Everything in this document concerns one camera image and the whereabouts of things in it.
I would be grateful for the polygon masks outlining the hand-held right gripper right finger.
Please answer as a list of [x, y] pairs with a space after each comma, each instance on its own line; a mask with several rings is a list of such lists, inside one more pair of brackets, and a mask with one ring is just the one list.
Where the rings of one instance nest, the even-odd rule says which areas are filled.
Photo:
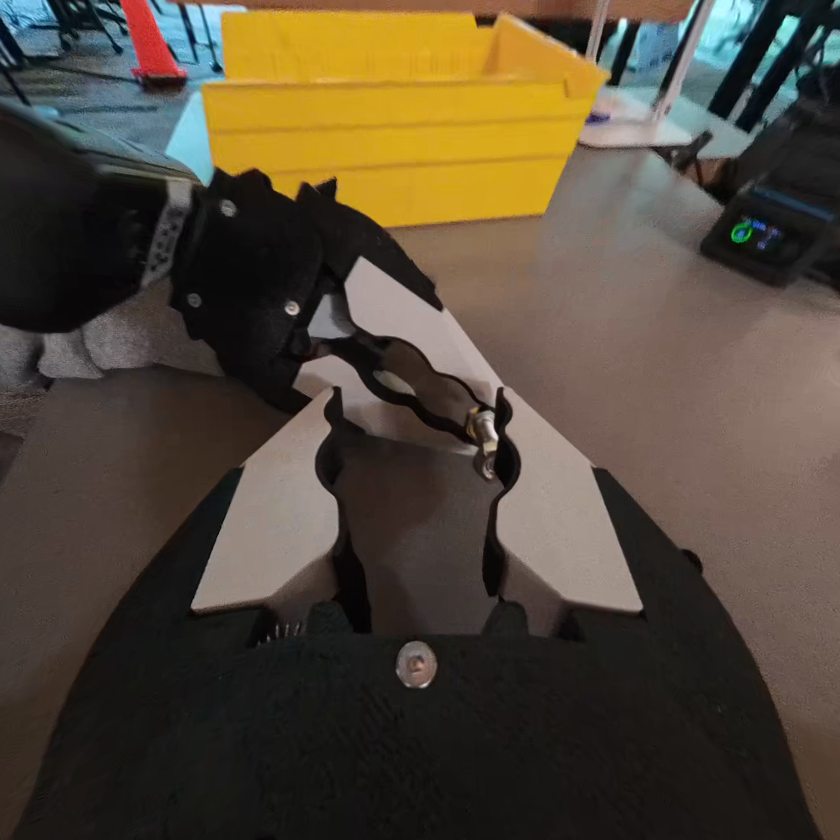
[[497, 391], [498, 493], [481, 562], [487, 595], [526, 617], [644, 610], [591, 461], [511, 388]]

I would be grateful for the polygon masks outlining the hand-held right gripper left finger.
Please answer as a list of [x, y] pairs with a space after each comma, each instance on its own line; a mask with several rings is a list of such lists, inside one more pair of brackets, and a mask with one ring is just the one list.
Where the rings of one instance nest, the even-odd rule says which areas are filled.
[[343, 399], [329, 386], [246, 459], [198, 583], [194, 614], [262, 608], [280, 629], [336, 601], [352, 629], [372, 629], [364, 567], [334, 492], [343, 468]]

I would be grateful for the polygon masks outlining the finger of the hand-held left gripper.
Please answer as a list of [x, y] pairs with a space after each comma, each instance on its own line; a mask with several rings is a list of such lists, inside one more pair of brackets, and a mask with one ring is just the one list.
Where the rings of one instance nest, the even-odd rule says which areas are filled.
[[[323, 355], [418, 353], [428, 363], [445, 353], [479, 353], [446, 309], [406, 289], [369, 260], [360, 258], [342, 290], [326, 292], [308, 335]], [[496, 406], [501, 379], [484, 359], [484, 405]]]
[[311, 398], [341, 390], [344, 417], [378, 438], [472, 456], [467, 416], [484, 405], [484, 357], [444, 353], [432, 363], [419, 353], [329, 354], [305, 362], [294, 381]]

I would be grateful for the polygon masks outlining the silver hex bolt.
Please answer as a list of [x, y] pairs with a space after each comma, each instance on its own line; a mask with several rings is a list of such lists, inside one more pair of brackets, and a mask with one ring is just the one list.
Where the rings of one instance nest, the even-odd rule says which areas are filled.
[[472, 408], [467, 415], [465, 431], [475, 448], [486, 440], [499, 441], [495, 411], [482, 406]]

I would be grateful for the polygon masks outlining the yellow plastic bin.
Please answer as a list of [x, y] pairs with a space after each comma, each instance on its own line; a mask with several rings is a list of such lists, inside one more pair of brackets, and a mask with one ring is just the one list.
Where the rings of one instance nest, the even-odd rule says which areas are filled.
[[543, 215], [607, 73], [502, 14], [249, 11], [221, 17], [203, 87], [213, 166], [384, 227]]

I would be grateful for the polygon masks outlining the person's left forearm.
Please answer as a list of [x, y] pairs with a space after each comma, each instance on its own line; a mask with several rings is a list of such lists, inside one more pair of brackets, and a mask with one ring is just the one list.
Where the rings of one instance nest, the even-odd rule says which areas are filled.
[[154, 283], [73, 332], [1, 328], [1, 431], [22, 439], [53, 382], [96, 381], [113, 371], [162, 365], [221, 376], [216, 354], [190, 339], [170, 306], [171, 284]]

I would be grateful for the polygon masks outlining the orange traffic cone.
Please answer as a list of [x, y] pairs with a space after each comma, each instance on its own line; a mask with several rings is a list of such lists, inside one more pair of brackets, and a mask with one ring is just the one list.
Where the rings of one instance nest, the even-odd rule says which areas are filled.
[[146, 1], [121, 1], [136, 56], [133, 78], [143, 89], [181, 90], [187, 73], [176, 63]]

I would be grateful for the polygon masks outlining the white stand base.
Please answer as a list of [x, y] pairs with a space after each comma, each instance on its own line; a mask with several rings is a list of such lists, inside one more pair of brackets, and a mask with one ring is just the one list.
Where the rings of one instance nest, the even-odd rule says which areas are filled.
[[577, 140], [579, 145], [594, 150], [681, 150], [692, 144], [691, 134], [669, 115], [679, 98], [713, 6], [713, 1], [696, 3], [653, 103], [645, 105], [617, 87], [602, 89], [584, 122]]

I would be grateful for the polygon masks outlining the black portable power station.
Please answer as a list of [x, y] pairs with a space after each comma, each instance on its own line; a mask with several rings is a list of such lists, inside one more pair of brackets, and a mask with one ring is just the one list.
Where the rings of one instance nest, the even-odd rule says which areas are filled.
[[752, 182], [723, 208], [699, 251], [770, 287], [809, 278], [838, 291], [838, 196]]

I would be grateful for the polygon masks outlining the black bag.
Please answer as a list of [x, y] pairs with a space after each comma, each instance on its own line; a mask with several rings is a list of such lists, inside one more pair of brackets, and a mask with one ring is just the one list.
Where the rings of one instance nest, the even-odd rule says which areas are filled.
[[839, 195], [839, 107], [799, 99], [762, 129], [740, 156], [727, 163], [717, 184], [728, 200], [760, 183], [818, 204]]

